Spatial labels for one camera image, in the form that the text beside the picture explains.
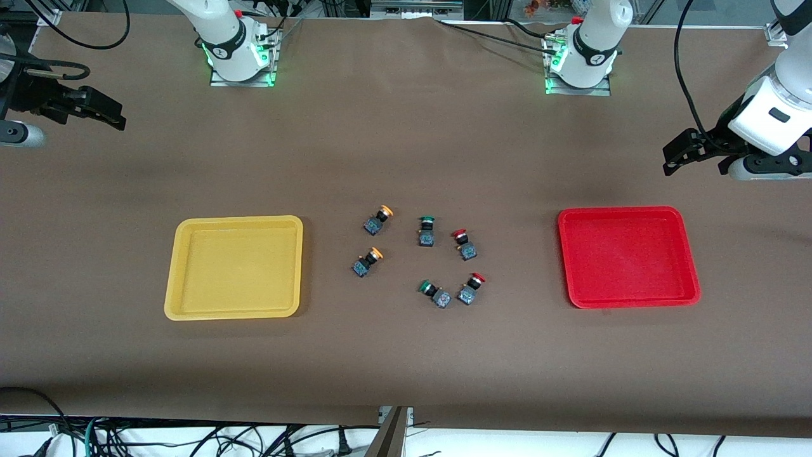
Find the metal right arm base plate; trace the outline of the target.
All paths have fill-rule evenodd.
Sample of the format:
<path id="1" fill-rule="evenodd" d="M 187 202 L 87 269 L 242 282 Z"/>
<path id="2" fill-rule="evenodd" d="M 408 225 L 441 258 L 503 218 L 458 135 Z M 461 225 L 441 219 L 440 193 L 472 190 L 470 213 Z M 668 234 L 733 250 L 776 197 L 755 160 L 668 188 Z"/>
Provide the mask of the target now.
<path id="1" fill-rule="evenodd" d="M 243 81 L 230 81 L 215 71 L 214 62 L 211 57 L 207 57 L 207 63 L 211 66 L 211 86 L 218 87 L 246 87 L 246 88 L 272 88 L 275 86 L 278 70 L 278 62 L 281 52 L 282 31 L 272 29 L 267 31 L 267 26 L 260 25 L 260 39 L 253 44 L 246 44 L 238 50 L 237 63 L 256 70 L 255 75 Z"/>

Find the metal table leg bracket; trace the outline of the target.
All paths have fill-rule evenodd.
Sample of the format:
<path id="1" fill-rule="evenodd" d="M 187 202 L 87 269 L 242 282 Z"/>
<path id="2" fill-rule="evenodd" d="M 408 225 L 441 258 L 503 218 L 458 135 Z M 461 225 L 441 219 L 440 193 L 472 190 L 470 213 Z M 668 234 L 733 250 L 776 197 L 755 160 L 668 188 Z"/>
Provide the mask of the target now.
<path id="1" fill-rule="evenodd" d="M 406 431 L 414 425 L 414 408 L 380 407 L 383 419 L 363 457 L 403 457 Z"/>

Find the red plastic tray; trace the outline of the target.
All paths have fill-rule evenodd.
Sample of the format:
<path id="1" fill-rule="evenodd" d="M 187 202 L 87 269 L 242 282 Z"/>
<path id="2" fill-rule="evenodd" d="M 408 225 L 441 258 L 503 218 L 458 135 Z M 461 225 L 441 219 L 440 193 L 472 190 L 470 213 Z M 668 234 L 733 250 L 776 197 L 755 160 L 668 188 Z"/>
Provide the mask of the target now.
<path id="1" fill-rule="evenodd" d="M 702 297 L 684 220 L 672 206 L 569 208 L 558 232 L 577 308 L 681 307 Z"/>

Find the red push button switch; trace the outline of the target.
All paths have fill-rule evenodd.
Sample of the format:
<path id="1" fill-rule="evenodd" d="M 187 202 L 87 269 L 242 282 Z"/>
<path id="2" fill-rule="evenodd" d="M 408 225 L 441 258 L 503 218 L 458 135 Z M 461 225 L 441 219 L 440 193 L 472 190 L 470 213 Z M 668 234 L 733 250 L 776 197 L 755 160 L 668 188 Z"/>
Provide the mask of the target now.
<path id="1" fill-rule="evenodd" d="M 478 295 L 478 290 L 485 284 L 485 277 L 478 272 L 473 272 L 469 279 L 462 284 L 461 289 L 456 295 L 456 298 L 461 303 L 470 306 Z"/>
<path id="2" fill-rule="evenodd" d="M 472 260 L 478 255 L 475 245 L 469 240 L 467 230 L 464 228 L 458 229 L 452 233 L 452 237 L 456 242 L 456 249 L 459 252 L 462 260 Z"/>

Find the aluminium frame profile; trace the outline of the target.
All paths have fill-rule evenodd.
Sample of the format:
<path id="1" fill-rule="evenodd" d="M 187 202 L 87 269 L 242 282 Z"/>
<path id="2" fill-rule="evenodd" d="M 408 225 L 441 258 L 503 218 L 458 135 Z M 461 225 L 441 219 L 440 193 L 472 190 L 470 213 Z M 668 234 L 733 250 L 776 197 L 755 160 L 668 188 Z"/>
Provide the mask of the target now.
<path id="1" fill-rule="evenodd" d="M 369 18 L 464 20 L 463 0 L 370 0 Z"/>

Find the brown table cover mat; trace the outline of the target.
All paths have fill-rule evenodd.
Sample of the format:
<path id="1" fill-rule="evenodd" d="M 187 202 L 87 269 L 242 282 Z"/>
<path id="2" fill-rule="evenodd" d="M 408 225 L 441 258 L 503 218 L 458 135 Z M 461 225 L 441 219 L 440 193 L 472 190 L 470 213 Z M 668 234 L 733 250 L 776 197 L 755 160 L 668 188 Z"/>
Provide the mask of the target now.
<path id="1" fill-rule="evenodd" d="M 546 95 L 530 50 L 429 18 L 305 20 L 264 89 L 210 87 L 193 40 L 174 15 L 135 15 L 112 50 L 38 35 L 128 121 L 24 115 L 46 146 L 0 148 L 0 387 L 85 416 L 374 423 L 403 404 L 443 428 L 812 437 L 812 182 L 662 174 L 692 122 L 671 30 L 627 32 L 611 96 Z M 560 211 L 643 205 L 681 212 L 700 301 L 572 306 Z M 295 315 L 166 318 L 183 220 L 273 215 L 304 223 Z"/>

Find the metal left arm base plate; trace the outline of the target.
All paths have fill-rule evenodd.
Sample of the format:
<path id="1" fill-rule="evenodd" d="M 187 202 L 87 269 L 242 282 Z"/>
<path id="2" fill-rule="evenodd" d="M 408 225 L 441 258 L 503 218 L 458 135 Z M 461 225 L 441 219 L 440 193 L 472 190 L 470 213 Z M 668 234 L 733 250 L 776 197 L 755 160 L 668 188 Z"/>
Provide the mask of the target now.
<path id="1" fill-rule="evenodd" d="M 552 70 L 554 63 L 559 63 L 566 54 L 565 30 L 559 29 L 548 32 L 540 42 L 542 49 L 554 50 L 553 55 L 543 57 L 545 92 L 547 95 L 571 95 L 571 96 L 611 96 L 611 81 L 609 76 L 604 76 L 597 86 L 592 88 L 577 88 L 566 83 L 559 74 Z"/>

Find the yellow plastic tray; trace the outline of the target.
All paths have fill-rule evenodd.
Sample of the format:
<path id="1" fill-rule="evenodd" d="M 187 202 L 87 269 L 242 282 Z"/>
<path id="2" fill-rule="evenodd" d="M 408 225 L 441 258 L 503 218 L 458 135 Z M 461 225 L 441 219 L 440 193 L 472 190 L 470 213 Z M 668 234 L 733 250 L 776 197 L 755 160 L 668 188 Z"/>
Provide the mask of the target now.
<path id="1" fill-rule="evenodd" d="M 188 219 L 177 226 L 168 319 L 280 319 L 301 304 L 304 225 L 296 216 Z"/>

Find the yellow push button switch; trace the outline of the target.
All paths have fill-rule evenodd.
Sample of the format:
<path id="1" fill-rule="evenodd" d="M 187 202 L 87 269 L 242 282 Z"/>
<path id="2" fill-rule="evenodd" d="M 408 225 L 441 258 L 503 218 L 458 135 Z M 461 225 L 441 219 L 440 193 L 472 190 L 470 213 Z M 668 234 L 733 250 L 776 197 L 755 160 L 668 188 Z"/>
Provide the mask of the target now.
<path id="1" fill-rule="evenodd" d="M 384 258 L 383 253 L 376 247 L 371 247 L 364 255 L 359 256 L 353 264 L 353 272 L 357 277 L 365 277 L 375 263 Z"/>
<path id="2" fill-rule="evenodd" d="M 391 208 L 382 205 L 375 214 L 363 223 L 363 229 L 371 236 L 376 236 L 378 232 L 383 229 L 386 221 L 391 219 L 392 216 L 394 216 L 394 213 Z"/>

